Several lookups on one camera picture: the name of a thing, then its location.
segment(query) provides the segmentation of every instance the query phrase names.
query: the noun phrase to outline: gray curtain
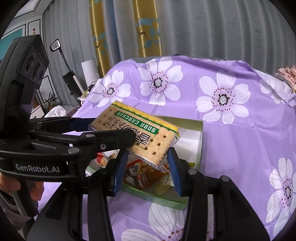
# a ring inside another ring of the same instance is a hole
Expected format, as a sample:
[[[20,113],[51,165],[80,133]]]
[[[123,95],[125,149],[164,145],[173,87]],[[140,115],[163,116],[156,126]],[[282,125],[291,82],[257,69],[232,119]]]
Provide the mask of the gray curtain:
[[[268,0],[155,3],[162,55],[245,60],[272,75],[278,68],[296,63],[295,35]],[[112,29],[106,37],[111,66],[118,60],[138,58],[132,1],[103,0],[103,4],[106,33]]]
[[[81,62],[95,58],[88,0],[54,0],[43,14],[43,33],[49,71],[59,100],[62,104],[77,106],[62,78],[68,69],[59,51],[51,52],[49,46],[56,39],[61,41],[70,68],[86,89]]]

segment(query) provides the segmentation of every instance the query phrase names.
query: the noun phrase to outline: purple tablecloth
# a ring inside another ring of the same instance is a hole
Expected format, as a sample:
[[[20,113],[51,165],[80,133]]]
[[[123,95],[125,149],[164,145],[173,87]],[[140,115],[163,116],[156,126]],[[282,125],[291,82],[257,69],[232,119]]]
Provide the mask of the purple tablecloth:
[[[294,98],[285,83],[243,61],[173,56],[118,63],[74,117],[97,117],[119,100],[147,113],[204,120],[201,172],[229,176],[273,239],[296,207]],[[46,184],[48,196],[54,185]],[[116,241],[179,240],[186,215],[124,192],[109,209]],[[85,217],[83,230],[87,239]],[[209,223],[207,240],[212,235]]]

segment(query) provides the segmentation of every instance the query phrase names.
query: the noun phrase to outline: camera lens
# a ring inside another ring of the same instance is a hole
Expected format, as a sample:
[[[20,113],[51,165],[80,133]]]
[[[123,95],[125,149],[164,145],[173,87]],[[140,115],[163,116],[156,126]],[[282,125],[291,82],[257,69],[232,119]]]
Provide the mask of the camera lens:
[[[27,61],[27,64],[26,64],[26,72],[28,73],[29,70],[31,69],[33,63],[34,63],[34,60],[35,60],[35,55],[31,55],[30,58],[28,59]]]
[[[39,82],[43,79],[43,75],[44,75],[44,70],[42,70],[39,75]]]
[[[38,64],[35,66],[35,69],[34,69],[34,72],[33,72],[33,79],[35,79],[36,76],[38,75],[40,67],[41,67],[40,62],[38,62]]]

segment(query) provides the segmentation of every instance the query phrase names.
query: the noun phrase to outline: cracker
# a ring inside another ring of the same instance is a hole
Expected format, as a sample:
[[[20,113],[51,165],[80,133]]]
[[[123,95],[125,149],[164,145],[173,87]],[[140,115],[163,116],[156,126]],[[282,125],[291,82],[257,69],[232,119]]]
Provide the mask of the cracker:
[[[128,148],[160,165],[172,141],[178,137],[178,127],[155,116],[144,113],[120,102],[114,102],[92,123],[97,131],[132,129],[136,133],[136,142]]]

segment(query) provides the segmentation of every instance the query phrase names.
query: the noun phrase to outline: green label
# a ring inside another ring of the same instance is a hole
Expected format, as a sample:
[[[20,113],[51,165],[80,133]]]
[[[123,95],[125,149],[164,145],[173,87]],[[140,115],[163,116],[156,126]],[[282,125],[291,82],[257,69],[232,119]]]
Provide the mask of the green label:
[[[159,131],[159,129],[157,129],[157,128],[151,126],[151,125],[148,125],[148,124],[146,124],[146,123],[144,123],[144,122],[142,122],[142,121],[140,121],[140,120],[138,120],[138,119],[136,119],[134,117],[131,117],[128,114],[125,114],[123,112],[117,111],[114,115],[119,116],[122,119],[128,121],[129,123],[131,123],[133,125],[136,125],[137,127],[140,127],[143,130],[146,130],[146,131],[148,131],[148,132],[150,132],[152,134],[157,134],[158,131]]]

